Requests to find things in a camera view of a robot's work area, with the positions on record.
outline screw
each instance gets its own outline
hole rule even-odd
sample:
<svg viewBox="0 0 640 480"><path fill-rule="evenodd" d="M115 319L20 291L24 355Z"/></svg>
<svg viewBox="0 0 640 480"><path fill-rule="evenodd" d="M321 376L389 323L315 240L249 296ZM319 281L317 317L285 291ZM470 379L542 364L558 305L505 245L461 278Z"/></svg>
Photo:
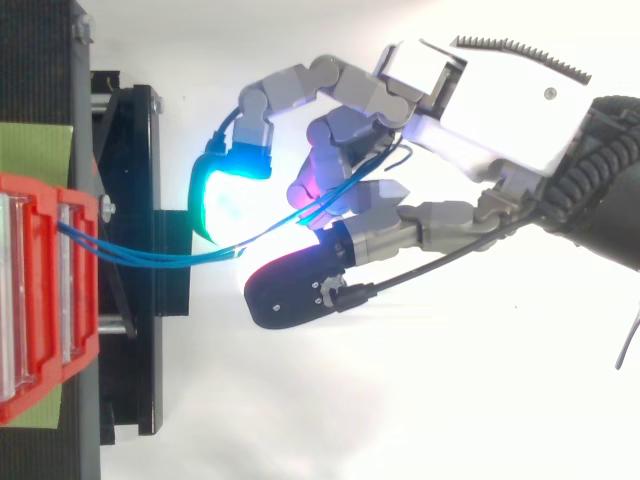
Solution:
<svg viewBox="0 0 640 480"><path fill-rule="evenodd" d="M544 91L544 98L546 98L547 100L553 100L557 96L558 91L553 87L549 87Z"/></svg>
<svg viewBox="0 0 640 480"><path fill-rule="evenodd" d="M164 113L164 100L162 97L154 97L151 99L151 111L156 115Z"/></svg>
<svg viewBox="0 0 640 480"><path fill-rule="evenodd" d="M104 223L109 223L111 221L111 215L116 213L115 204L111 203L111 198L109 195L102 195L100 197L100 217Z"/></svg>

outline black metal bracket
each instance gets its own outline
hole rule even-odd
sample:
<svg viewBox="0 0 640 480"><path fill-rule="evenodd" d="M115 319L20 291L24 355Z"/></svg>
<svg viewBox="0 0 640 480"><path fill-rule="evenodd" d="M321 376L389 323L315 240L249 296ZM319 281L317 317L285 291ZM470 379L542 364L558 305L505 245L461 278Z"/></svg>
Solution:
<svg viewBox="0 0 640 480"><path fill-rule="evenodd" d="M158 210L156 93L136 85L110 95L106 109L93 113L94 155L105 192L116 205L102 235L145 252L190 254L187 212ZM153 435L162 425L161 316L188 314L190 279L189 269L103 261L99 276L100 313L121 316L127 330L100 337L101 438L109 444L115 441L115 425L137 424L140 435Z"/></svg>

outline metal rod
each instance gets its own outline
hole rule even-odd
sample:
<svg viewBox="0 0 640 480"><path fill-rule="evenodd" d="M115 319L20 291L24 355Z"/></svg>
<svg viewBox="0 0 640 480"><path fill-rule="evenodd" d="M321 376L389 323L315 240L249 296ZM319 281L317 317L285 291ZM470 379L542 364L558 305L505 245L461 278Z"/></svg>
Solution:
<svg viewBox="0 0 640 480"><path fill-rule="evenodd" d="M127 329L120 315L100 315L98 332L100 335L125 335Z"/></svg>
<svg viewBox="0 0 640 480"><path fill-rule="evenodd" d="M91 95L91 113L104 113L109 105L111 95L108 93L94 93Z"/></svg>

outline blue cable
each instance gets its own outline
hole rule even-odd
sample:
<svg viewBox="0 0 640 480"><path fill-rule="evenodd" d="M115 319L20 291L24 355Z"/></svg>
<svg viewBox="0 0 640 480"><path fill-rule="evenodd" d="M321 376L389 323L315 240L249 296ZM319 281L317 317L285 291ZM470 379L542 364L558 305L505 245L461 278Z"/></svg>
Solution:
<svg viewBox="0 0 640 480"><path fill-rule="evenodd" d="M247 245L259 239L263 235L266 235L267 233L280 228L281 226L291 222L292 220L298 219L301 215L303 215L310 209L320 205L320 208L299 221L301 225L309 225L319 215L326 211L329 206L336 202L338 198L340 198L347 190L352 188L366 175L378 168L380 164L382 164L382 162L398 148L401 141L402 137L396 143L389 144L381 153L365 162L350 178L345 180L335 190L326 193L306 207L303 207L300 210L280 220L279 222L276 222L264 232L248 240L240 242L231 247L220 249L216 252L204 253L200 255L171 255L141 252L92 237L64 223L58 223L58 230L60 231L60 233L69 236L71 240L78 243L80 246L87 249L97 257L108 262L128 267L189 268L203 263L229 260L241 255L246 249Z"/></svg>
<svg viewBox="0 0 640 480"><path fill-rule="evenodd" d="M102 252L94 247L92 247L89 242L83 240L82 238L78 238L75 236L75 234L69 233L67 234L69 236L69 238L76 242L78 245L80 245L82 248L88 250L89 252L91 252L92 254L94 254L95 256L97 256L98 258L101 258L102 260L105 260L107 262L111 262L111 263L115 263L117 265L122 265L125 267L134 267L134 268L189 268L193 265L197 265L200 263L212 263L212 262L219 262L219 261L223 261L223 260L230 260L231 258L234 258L232 256L227 256L227 257L219 257L216 259L209 259L206 262L204 261L200 261L200 262L190 262L190 261L185 261L185 262L149 262L146 260L128 260L125 258L120 258L114 255L111 255L109 253L105 253Z"/></svg>

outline clear plastic slot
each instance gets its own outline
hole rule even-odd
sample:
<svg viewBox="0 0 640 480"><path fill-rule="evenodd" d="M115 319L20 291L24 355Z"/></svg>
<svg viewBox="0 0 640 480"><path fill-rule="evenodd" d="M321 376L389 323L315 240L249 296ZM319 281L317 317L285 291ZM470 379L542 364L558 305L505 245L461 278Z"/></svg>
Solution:
<svg viewBox="0 0 640 480"><path fill-rule="evenodd" d="M72 226L72 209L69 205L58 206L58 221ZM66 235L58 235L58 275L60 285L60 340L62 364L71 361L74 342L73 328L73 244Z"/></svg>
<svg viewBox="0 0 640 480"><path fill-rule="evenodd" d="M0 402L16 394L10 200L0 193Z"/></svg>
<svg viewBox="0 0 640 480"><path fill-rule="evenodd" d="M32 383L34 380L29 370L29 346L27 340L27 290L25 282L24 259L24 207L29 203L28 197L10 197L11 225L13 241L11 243L11 259L13 274L13 318L16 388Z"/></svg>

